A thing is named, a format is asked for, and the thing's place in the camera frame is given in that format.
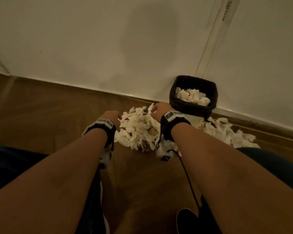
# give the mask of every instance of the cable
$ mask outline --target cable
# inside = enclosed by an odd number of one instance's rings
[[[196,196],[195,196],[195,193],[194,193],[194,190],[193,190],[193,187],[192,187],[192,184],[191,184],[191,181],[190,181],[189,175],[188,175],[187,170],[186,170],[186,168],[185,168],[185,166],[184,166],[184,164],[183,164],[183,162],[182,162],[182,160],[181,160],[181,157],[179,156],[179,154],[178,154],[175,150],[173,150],[173,149],[168,149],[167,152],[169,152],[169,151],[173,151],[173,152],[177,155],[177,157],[179,158],[179,160],[180,160],[180,162],[181,162],[181,165],[182,165],[182,167],[183,167],[183,169],[184,169],[184,171],[185,171],[185,173],[186,173],[186,176],[187,176],[187,178],[188,178],[188,182],[189,182],[189,185],[190,185],[190,188],[191,188],[191,191],[192,191],[193,198],[194,198],[194,200],[195,200],[195,203],[196,203],[196,205],[197,205],[197,208],[198,208],[199,211],[200,211],[199,202],[198,202],[197,199],[196,199]]]

